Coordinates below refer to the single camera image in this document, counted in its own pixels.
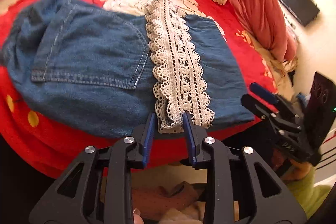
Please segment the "left hand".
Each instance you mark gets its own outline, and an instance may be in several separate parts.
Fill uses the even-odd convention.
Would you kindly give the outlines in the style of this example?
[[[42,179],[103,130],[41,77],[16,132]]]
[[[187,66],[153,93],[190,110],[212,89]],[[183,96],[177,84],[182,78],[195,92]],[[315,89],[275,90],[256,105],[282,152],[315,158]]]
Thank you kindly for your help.
[[[134,224],[144,224],[144,221],[141,218],[141,212],[137,208],[133,210],[133,220],[134,220]]]

